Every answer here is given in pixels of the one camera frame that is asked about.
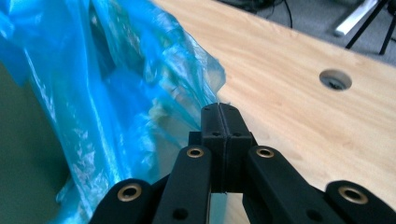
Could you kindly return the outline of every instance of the blue plastic bag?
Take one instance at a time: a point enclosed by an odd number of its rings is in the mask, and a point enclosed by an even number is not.
[[[167,175],[225,82],[219,63],[146,0],[2,1],[0,34],[1,62],[30,81],[69,165],[56,223],[87,222],[123,179]]]

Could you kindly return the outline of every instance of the plastic bag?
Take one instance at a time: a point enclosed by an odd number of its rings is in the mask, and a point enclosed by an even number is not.
[[[69,165],[57,223],[87,222],[123,179],[167,175],[225,82],[150,1],[2,1],[0,34],[0,60],[29,79]]]

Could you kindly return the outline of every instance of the table surface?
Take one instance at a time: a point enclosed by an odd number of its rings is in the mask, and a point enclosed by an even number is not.
[[[156,0],[219,59],[222,102],[239,108],[259,145],[278,149],[311,185],[358,183],[396,208],[396,69],[215,1]],[[346,91],[319,81],[327,69]],[[246,223],[240,195],[225,223]]]

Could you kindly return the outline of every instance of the chair leg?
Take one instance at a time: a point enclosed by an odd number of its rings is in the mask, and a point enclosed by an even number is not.
[[[387,50],[387,47],[388,47],[388,43],[389,43],[390,39],[392,38],[392,34],[395,29],[395,26],[396,26],[396,15],[393,16],[393,20],[392,20],[392,23],[390,24],[390,27],[388,29],[387,36],[385,37],[385,40],[384,40],[384,44],[382,45],[381,51],[379,51],[380,55],[385,54],[385,51]]]
[[[366,30],[366,28],[370,25],[370,23],[375,19],[376,15],[381,11],[381,9],[385,6],[385,4],[389,0],[382,0],[378,3],[376,8],[374,9],[373,13],[367,18],[367,21],[364,22],[363,26],[359,29],[359,31],[352,37],[349,43],[346,45],[346,49],[352,48],[355,42],[361,37],[361,34]]]

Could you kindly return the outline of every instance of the wooden table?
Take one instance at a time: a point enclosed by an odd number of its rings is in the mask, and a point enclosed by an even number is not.
[[[157,0],[224,66],[222,102],[311,185],[356,182],[396,208],[396,69],[214,1]],[[334,91],[319,74],[352,80]],[[246,223],[240,195],[224,223]]]

